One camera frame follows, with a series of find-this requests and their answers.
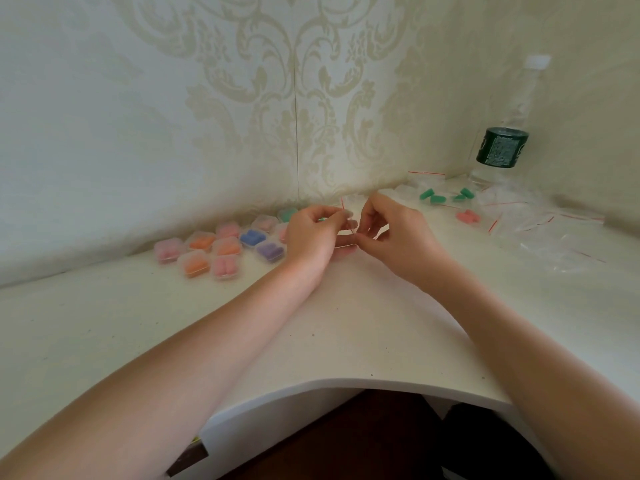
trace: person's left hand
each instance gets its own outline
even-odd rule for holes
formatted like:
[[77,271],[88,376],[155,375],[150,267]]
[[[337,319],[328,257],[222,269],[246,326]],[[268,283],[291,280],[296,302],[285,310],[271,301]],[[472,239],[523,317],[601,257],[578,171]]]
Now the person's left hand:
[[[297,211],[287,226],[287,260],[309,266],[310,272],[317,273],[319,282],[332,257],[342,257],[357,249],[353,234],[338,235],[341,230],[356,227],[357,222],[349,220],[352,215],[348,210],[325,205]],[[318,222],[322,217],[327,219]]]

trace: dark floor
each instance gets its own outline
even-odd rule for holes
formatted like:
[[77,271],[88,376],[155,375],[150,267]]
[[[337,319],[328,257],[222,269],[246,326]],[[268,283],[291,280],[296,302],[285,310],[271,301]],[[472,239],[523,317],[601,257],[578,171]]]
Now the dark floor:
[[422,396],[366,390],[222,480],[440,480],[439,427]]

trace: clear plastic box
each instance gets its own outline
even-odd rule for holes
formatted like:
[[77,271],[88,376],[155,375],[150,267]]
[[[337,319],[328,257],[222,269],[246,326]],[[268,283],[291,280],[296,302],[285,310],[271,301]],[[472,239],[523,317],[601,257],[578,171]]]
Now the clear plastic box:
[[252,229],[261,230],[267,234],[272,233],[273,228],[278,225],[278,218],[273,216],[258,216],[251,224]]
[[216,226],[216,238],[240,237],[240,224],[235,221],[224,222]]
[[276,262],[284,257],[284,248],[276,242],[263,242],[255,247],[258,256],[267,262]]
[[216,235],[213,232],[197,230],[191,234],[191,236],[185,241],[185,244],[190,250],[203,250],[208,253],[215,240]]
[[273,229],[273,233],[276,235],[278,240],[283,244],[286,243],[287,241],[287,227],[289,227],[288,222],[281,222],[280,224],[276,225],[276,227],[274,227]]
[[249,229],[244,234],[240,235],[240,242],[247,248],[254,248],[256,245],[267,240],[267,234],[256,230]]
[[154,255],[160,264],[167,264],[176,261],[186,252],[186,244],[178,237],[158,241],[154,245]]
[[293,214],[298,211],[295,207],[287,207],[286,209],[282,209],[278,211],[278,220],[280,222],[289,222]]
[[213,243],[211,252],[215,256],[238,255],[242,253],[242,244],[240,244],[237,237],[233,236],[217,239]]
[[209,257],[201,249],[191,251],[178,258],[178,266],[187,278],[194,278],[209,270]]
[[240,272],[240,259],[236,255],[217,256],[211,264],[211,276],[215,280],[230,280]]

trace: hand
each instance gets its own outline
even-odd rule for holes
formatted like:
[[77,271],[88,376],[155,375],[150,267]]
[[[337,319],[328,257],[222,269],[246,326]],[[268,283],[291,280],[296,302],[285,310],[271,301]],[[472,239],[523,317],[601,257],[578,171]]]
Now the hand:
[[[389,229],[375,239],[387,224]],[[377,192],[369,197],[362,209],[356,243],[394,274],[423,289],[455,263],[420,211]]]
[[312,205],[293,214],[287,227],[287,260],[305,263],[317,274],[319,283],[332,257],[356,250],[354,234],[338,235],[341,230],[356,227],[356,222],[349,220],[352,215],[348,210],[325,205]]

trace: damask wallpaper pattern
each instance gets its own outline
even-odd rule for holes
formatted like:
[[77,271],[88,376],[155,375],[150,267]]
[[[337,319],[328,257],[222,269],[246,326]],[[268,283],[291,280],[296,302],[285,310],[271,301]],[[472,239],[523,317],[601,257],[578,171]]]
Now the damask wallpaper pattern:
[[519,171],[640,221],[639,5],[0,0],[0,284],[462,173],[532,53],[554,59]]

